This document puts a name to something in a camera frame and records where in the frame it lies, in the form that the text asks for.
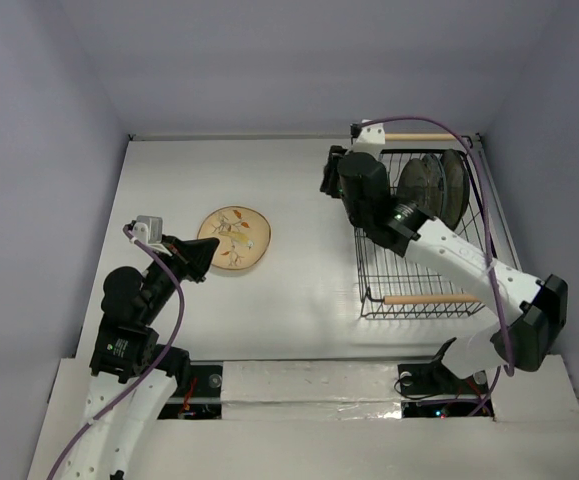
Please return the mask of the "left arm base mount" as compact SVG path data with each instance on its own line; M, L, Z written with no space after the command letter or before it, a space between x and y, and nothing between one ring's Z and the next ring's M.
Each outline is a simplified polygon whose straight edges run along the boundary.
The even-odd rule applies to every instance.
M193 362L190 380L161 410L159 420L218 420L222 417L223 363Z

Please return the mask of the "dark grey rimmed plate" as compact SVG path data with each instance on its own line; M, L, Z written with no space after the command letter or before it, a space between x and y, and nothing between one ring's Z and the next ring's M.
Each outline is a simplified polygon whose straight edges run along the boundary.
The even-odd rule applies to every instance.
M455 231L469 203L469 174L463 156L456 150L445 150L440 161L446 180L441 219L451 230Z

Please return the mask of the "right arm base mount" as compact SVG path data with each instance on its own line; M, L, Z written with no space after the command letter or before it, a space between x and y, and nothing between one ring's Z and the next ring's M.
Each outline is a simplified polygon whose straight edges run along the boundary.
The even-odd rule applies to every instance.
M488 393L489 384L483 371L461 379L442 363L446 352L455 341L456 337L446 341L427 362L400 363L394 389L409 400L461 394L475 394L481 397Z

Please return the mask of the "grey reindeer plate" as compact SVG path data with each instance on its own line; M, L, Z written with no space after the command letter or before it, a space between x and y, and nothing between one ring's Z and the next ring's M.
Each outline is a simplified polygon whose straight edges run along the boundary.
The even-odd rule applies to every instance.
M427 169L422 158L412 158L405 164L399 176L396 194L434 215L427 204Z

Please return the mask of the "blue floral plate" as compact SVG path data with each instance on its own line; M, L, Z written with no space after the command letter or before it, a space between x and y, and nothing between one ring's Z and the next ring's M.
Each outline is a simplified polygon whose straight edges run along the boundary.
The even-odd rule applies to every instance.
M448 191L446 189L446 174L440 159L431 153L422 158L422 163L427 169L427 204L428 208L438 218L441 218L446 210Z

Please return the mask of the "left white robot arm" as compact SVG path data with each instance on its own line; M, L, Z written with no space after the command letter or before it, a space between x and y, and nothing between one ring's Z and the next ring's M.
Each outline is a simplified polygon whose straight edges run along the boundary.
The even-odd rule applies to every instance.
M159 343L152 324L182 282L204 280L218 245L164 236L146 249L145 271L122 266L107 275L82 425L62 478L129 478L166 401L190 383L188 352Z

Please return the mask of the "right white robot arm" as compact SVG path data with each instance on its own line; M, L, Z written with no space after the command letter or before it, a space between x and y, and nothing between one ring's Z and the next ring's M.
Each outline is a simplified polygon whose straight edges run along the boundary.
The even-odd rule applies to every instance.
M451 392L472 374L507 366L536 372L566 324L568 285L515 270L461 238L428 209L394 196L385 166L368 152L330 148L321 192L343 202L350 223L375 244L473 295L498 323L447 340L429 379Z

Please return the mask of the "beige bird pattern plate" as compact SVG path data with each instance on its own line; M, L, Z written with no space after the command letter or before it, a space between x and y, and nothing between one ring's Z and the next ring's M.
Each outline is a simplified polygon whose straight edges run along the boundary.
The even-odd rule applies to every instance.
M255 266L265 255L271 243L272 230L268 220L256 210L225 206L203 220L197 238L218 240L212 267L224 271L244 271Z

